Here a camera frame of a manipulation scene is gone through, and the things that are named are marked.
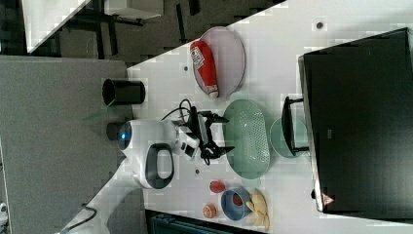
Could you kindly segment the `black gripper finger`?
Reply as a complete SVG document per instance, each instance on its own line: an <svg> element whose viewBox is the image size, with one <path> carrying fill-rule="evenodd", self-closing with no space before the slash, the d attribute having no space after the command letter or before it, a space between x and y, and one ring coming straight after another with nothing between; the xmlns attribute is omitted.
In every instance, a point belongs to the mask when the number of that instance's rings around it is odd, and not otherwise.
<svg viewBox="0 0 413 234"><path fill-rule="evenodd" d="M221 156L231 152L234 146L214 146L212 148L211 158L220 158Z"/></svg>
<svg viewBox="0 0 413 234"><path fill-rule="evenodd" d="M223 117L223 116L219 116L219 115L216 114L216 113L209 113L207 119L209 120L209 122L210 122L211 124L213 124L213 123L221 123L221 124L223 124L223 123L228 123L228 122L229 122L228 119L226 119L226 118Z"/></svg>

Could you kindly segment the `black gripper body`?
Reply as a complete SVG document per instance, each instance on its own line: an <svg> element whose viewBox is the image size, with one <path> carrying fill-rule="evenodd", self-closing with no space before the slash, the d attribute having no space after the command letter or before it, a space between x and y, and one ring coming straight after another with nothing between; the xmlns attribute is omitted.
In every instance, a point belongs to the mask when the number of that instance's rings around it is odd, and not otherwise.
<svg viewBox="0 0 413 234"><path fill-rule="evenodd" d="M210 124L212 117L211 111L199 112L195 106L192 106L189 110L187 127L200 141L201 158L204 160L210 160L213 154L213 150L210 149L210 142L212 141Z"/></svg>

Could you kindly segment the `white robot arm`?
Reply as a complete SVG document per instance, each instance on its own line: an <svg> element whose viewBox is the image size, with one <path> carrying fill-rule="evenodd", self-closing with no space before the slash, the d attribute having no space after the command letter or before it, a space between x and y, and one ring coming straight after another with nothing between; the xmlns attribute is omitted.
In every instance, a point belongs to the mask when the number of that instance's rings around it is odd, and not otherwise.
<svg viewBox="0 0 413 234"><path fill-rule="evenodd" d="M91 216L64 227L58 234L109 234L108 219L125 197L137 188L163 189L174 177L173 157L206 164L230 152L230 146L217 145L210 127L228 120L194 106L180 120L130 120L118 129L118 147L125 159L105 185L84 205Z"/></svg>

